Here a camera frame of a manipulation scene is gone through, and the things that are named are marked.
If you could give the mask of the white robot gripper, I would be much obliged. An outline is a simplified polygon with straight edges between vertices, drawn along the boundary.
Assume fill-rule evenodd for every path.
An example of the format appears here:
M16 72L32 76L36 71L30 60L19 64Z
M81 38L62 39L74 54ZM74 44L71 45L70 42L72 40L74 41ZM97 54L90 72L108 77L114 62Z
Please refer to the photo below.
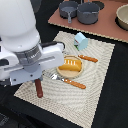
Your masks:
M42 79L46 69L64 64L63 42L39 43L32 50L13 53L0 45L0 85L17 85Z

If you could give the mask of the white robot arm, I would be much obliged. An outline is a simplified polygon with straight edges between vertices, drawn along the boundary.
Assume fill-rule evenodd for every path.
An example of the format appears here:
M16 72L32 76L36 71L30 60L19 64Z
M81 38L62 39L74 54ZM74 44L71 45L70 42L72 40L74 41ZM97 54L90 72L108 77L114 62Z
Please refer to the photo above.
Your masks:
M41 43L30 0L0 0L0 84L42 77L64 63L61 42Z

